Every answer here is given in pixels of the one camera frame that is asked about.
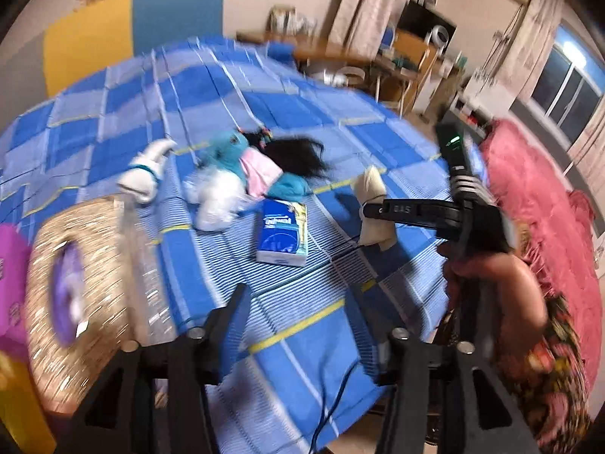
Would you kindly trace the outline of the person's right hand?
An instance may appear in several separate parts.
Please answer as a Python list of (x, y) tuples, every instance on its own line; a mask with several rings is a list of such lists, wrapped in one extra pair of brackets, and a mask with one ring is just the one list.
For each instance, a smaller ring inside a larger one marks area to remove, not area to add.
[(481, 253), (456, 259), (450, 243), (437, 252), (445, 258), (443, 276), (451, 305), (466, 280), (483, 280), (494, 295), (498, 317), (495, 342), (500, 354), (521, 359), (543, 338), (549, 321), (543, 292), (526, 263), (514, 253)]

